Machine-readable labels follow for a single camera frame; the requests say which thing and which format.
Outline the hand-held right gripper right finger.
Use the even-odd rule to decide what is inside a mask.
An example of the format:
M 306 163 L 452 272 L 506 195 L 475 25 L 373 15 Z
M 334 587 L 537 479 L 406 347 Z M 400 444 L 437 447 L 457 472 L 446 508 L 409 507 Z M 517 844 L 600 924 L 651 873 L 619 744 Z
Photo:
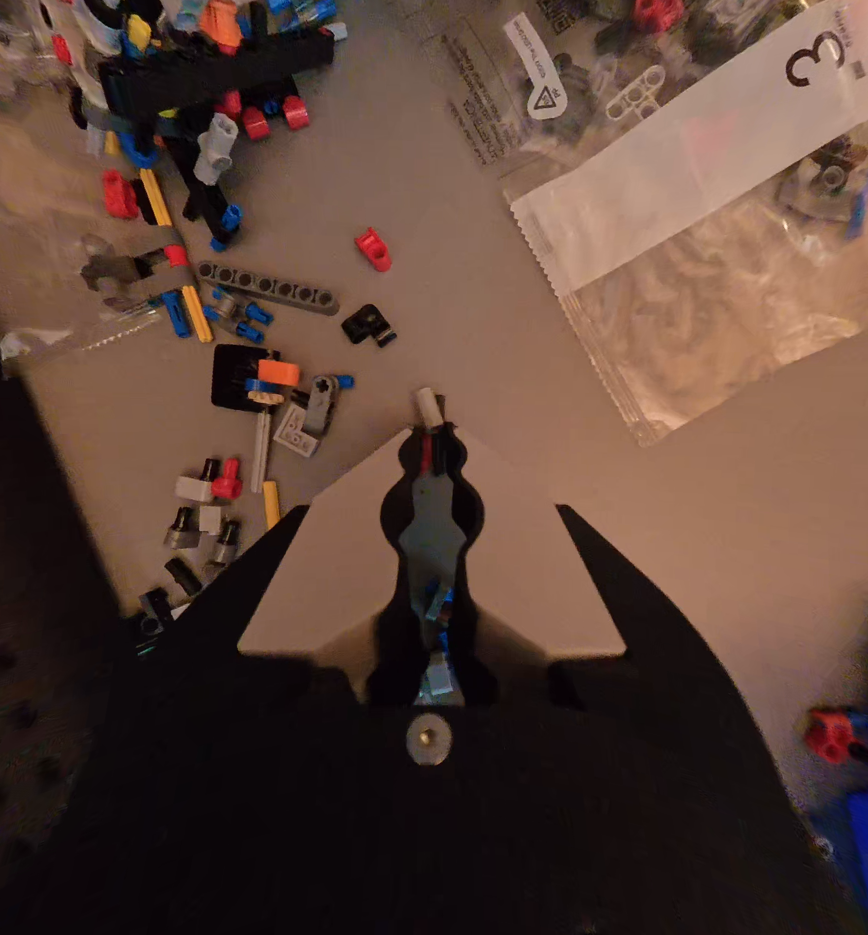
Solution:
M 447 656 L 463 705 L 535 693 L 557 662 L 627 652 L 553 499 L 475 439 L 447 430 Z

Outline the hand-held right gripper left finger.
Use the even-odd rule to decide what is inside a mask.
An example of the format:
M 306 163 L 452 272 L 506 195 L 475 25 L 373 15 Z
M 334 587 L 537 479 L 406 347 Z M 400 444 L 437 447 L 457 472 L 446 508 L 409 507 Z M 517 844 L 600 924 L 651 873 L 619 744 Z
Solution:
M 377 666 L 375 623 L 396 586 L 398 556 L 381 528 L 384 497 L 403 477 L 402 429 L 311 503 L 238 649 L 343 671 L 361 701 Z

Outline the grey lego axle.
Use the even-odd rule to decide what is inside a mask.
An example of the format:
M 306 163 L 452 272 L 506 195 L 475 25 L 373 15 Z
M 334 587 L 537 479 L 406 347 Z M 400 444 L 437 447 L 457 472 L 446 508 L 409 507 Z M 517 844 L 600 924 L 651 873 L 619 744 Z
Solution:
M 255 495 L 263 492 L 272 431 L 272 414 L 271 408 L 266 407 L 256 416 L 253 460 L 250 468 L 250 490 Z

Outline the red pin white bush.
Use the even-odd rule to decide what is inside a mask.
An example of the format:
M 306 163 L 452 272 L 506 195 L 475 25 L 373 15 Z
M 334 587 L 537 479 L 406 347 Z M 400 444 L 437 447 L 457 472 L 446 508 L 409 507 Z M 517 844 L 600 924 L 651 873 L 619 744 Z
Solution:
M 421 418 L 421 474 L 435 477 L 447 472 L 448 439 L 441 398 L 430 387 L 415 392 L 415 404 Z

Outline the dark grey holed lego beam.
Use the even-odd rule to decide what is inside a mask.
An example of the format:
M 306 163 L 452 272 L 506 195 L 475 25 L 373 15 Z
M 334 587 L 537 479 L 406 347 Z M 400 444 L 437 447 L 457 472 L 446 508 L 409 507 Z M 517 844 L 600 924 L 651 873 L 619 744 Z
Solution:
M 277 303 L 333 317 L 339 311 L 337 295 L 327 287 L 279 276 L 255 273 L 215 261 L 201 261 L 196 276 L 212 288 L 231 291 L 256 301 Z

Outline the black orange lego assembly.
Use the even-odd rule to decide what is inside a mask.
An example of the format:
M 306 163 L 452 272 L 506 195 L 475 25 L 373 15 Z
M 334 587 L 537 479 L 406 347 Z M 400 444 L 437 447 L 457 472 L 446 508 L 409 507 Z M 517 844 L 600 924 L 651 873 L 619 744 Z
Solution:
M 236 130 L 207 139 L 204 114 L 232 121 L 252 141 L 268 121 L 292 132 L 311 124 L 297 78 L 334 63 L 348 30 L 334 2 L 41 2 L 54 54 L 69 76 L 70 112 L 96 152 L 108 139 L 141 168 L 165 136 L 213 154 L 199 181 L 228 166 Z

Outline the grey black lego connectors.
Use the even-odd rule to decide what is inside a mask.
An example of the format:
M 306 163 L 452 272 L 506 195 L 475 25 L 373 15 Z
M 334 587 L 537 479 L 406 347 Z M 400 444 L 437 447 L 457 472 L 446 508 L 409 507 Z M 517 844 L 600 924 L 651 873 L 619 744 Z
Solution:
M 162 636 L 204 589 L 193 567 L 182 557 L 169 559 L 164 569 L 174 585 L 174 595 L 165 587 L 158 586 L 138 598 L 136 628 L 140 637 L 154 639 Z

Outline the large clear lego parts bag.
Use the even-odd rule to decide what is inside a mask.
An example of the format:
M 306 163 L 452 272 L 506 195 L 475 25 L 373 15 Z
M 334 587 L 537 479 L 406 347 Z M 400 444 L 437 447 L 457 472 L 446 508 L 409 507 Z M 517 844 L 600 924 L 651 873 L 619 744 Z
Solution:
M 868 2 L 794 5 L 580 164 L 509 179 L 641 445 L 868 330 Z

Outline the black blue lego pins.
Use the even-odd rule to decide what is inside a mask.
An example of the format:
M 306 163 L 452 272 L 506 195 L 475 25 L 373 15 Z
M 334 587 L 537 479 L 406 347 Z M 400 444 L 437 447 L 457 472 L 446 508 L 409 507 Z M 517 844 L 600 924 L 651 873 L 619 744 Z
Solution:
M 243 223 L 242 208 L 227 203 L 218 184 L 206 185 L 199 181 L 185 163 L 176 162 L 175 165 L 187 192 L 182 208 L 183 220 L 203 222 L 210 234 L 210 249 L 217 253 L 227 251 Z

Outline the black connector blue pin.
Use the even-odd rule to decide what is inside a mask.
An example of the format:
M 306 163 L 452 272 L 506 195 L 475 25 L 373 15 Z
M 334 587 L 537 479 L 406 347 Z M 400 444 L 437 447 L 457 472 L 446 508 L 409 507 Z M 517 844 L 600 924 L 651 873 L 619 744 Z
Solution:
M 369 303 L 349 315 L 341 323 L 341 329 L 351 345 L 371 341 L 378 348 L 385 348 L 397 338 L 390 322 L 381 310 Z

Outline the crumpled clear plastic bag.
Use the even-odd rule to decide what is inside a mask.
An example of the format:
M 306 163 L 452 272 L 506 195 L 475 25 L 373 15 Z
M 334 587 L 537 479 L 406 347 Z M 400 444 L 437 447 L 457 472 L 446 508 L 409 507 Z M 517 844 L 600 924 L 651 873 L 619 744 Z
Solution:
M 811 709 L 803 740 L 830 765 L 856 762 L 868 766 L 868 709 Z

